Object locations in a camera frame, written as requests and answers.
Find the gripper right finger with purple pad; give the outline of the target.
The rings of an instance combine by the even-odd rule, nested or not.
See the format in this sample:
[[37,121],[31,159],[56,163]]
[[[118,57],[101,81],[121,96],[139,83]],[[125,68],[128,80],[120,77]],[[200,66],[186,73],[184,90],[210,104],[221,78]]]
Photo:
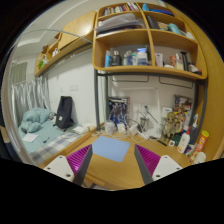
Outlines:
[[135,145],[134,155],[145,185],[182,169],[168,155],[159,156],[140,145]]

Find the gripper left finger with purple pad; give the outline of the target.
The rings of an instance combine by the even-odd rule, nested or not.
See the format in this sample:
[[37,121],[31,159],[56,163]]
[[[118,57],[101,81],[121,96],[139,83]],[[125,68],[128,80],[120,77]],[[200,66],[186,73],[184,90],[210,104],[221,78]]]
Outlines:
[[73,152],[69,156],[59,155],[44,170],[81,186],[92,154],[92,146],[88,145]]

